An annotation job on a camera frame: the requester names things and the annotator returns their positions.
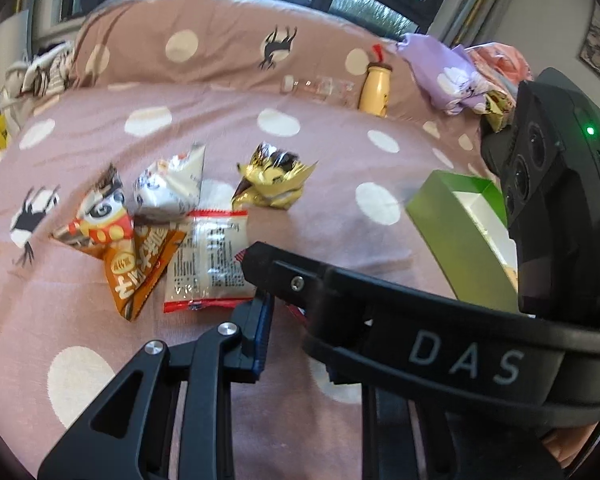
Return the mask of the gold black snack packet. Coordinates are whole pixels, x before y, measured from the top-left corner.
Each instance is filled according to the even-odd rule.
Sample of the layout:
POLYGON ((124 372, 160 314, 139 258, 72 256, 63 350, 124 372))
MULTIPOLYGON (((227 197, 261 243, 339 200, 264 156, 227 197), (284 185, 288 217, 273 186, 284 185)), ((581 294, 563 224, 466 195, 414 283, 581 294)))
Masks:
POLYGON ((238 164, 240 182, 232 196, 232 209, 247 206, 288 210, 303 193, 317 163, 304 164, 297 154, 262 142, 250 161, 238 164))

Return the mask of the white silver snack packet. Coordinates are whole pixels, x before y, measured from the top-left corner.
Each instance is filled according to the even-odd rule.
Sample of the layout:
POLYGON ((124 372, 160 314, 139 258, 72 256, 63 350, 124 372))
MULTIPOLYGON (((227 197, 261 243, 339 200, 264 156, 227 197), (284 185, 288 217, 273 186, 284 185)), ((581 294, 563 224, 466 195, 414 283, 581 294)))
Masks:
POLYGON ((152 222, 171 222, 194 210, 201 196, 206 146, 195 143, 189 151, 159 159, 134 181, 135 213, 152 222))

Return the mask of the green white cardboard box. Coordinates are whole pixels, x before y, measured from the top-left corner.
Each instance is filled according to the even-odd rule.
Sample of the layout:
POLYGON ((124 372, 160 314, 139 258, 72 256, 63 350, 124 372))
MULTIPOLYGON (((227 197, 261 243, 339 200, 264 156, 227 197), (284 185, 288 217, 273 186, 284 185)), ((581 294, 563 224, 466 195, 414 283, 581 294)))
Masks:
POLYGON ((503 195, 492 181, 434 170, 406 212, 458 300, 519 311, 516 244, 503 195))

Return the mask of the yellow green snack bag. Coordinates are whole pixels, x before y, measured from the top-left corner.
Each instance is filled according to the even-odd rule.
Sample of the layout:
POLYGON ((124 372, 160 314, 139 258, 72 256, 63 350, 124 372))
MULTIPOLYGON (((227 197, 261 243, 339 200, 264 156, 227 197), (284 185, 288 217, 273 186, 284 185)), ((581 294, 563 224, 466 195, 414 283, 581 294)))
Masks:
POLYGON ((486 121, 494 132, 502 131, 509 126, 515 115, 516 102, 507 93, 500 90, 489 90, 486 98, 486 121))

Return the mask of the clear red edged snack packet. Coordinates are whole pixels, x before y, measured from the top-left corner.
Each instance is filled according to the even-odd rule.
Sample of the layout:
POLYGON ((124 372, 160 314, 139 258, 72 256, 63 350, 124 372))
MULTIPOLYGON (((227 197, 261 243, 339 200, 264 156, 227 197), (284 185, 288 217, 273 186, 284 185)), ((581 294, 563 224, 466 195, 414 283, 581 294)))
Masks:
POLYGON ((249 246, 248 212, 194 210, 166 270, 163 311, 234 308, 253 297, 242 273, 249 246))

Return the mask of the striped crumpled cloth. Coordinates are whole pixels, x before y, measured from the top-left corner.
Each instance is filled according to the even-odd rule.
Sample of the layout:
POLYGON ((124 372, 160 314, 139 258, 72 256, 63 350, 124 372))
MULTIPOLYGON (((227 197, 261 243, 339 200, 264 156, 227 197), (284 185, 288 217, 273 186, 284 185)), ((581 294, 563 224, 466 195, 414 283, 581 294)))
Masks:
POLYGON ((64 92, 71 81, 74 43, 51 44, 31 61, 12 63, 0 90, 0 112, 13 118, 27 114, 32 106, 64 92))

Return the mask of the yellow bottle brown cap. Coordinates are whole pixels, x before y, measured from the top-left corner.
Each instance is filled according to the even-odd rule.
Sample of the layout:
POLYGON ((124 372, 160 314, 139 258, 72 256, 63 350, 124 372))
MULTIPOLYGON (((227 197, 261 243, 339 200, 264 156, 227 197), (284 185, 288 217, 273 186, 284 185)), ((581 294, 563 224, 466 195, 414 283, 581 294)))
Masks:
POLYGON ((367 64, 358 110, 377 117, 386 117, 393 68, 385 61, 381 44, 374 44, 372 50, 376 60, 367 64))

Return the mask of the pink polka dot bedsheet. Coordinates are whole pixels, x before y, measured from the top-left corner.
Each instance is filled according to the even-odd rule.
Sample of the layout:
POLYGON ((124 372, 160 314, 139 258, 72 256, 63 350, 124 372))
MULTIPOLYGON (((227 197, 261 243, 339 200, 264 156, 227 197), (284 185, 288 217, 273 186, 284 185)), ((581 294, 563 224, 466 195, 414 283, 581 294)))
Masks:
POLYGON ((139 224, 184 231, 190 212, 171 222, 135 213, 133 184, 146 168, 204 144, 194 210, 239 211, 237 165, 273 144, 317 166, 288 210, 241 209, 249 245, 456 298, 406 205, 434 170, 492 181, 483 114, 435 108, 398 55, 404 37, 265 0, 116 0, 86 19, 68 88, 9 115, 12 140, 0 153, 0 438, 23 472, 38 472, 143 344, 193 340, 233 309, 164 312, 164 272, 129 322, 102 258, 52 239, 110 165, 133 233, 139 224), (393 68, 386 117, 358 110, 374 44, 393 68), (350 81, 354 105, 283 94, 285 75, 350 81))

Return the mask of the panda print snack packet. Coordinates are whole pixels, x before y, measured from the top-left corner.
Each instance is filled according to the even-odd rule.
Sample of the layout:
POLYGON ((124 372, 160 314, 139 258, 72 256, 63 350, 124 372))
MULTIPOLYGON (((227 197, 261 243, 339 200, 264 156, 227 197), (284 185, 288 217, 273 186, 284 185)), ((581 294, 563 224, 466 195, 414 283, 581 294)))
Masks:
POLYGON ((101 259, 117 242, 133 238, 133 220, 117 167, 110 165, 88 190, 74 218, 52 232, 52 239, 101 259))

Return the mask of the clear glass jar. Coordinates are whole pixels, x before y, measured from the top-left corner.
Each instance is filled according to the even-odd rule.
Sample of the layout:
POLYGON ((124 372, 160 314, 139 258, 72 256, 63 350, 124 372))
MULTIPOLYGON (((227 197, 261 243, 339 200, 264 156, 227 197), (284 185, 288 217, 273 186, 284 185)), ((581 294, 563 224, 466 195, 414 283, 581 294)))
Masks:
POLYGON ((355 101, 352 82, 327 76, 306 79, 285 75, 280 83, 280 92, 332 106, 352 107, 355 101))

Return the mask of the purple polka dot cloth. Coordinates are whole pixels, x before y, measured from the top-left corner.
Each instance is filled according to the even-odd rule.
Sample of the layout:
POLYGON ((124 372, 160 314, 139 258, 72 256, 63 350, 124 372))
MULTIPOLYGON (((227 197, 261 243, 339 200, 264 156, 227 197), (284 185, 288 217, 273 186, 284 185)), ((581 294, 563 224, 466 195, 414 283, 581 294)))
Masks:
POLYGON ((476 69, 462 47, 450 49, 428 35, 406 34, 396 46, 431 104, 448 115, 472 110, 486 114, 490 84, 476 69))

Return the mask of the pink patterned cloth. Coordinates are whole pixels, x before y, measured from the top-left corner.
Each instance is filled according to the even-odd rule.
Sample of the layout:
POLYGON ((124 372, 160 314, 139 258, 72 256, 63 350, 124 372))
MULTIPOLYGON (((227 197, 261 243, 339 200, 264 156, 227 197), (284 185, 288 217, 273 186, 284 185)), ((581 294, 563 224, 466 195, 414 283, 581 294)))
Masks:
POLYGON ((509 44, 487 42, 466 49, 475 66, 489 66, 494 73, 508 79, 512 84, 533 80, 533 73, 522 53, 509 44))

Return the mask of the orange triangular snack packet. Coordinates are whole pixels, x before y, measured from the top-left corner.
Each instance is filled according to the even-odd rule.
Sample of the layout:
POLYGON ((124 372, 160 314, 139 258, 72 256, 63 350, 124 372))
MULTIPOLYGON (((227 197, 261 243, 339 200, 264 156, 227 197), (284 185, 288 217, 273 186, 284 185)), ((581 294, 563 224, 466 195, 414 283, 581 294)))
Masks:
POLYGON ((106 279, 122 318, 129 322, 137 319, 185 237, 177 226, 139 224, 129 240, 105 249, 106 279))

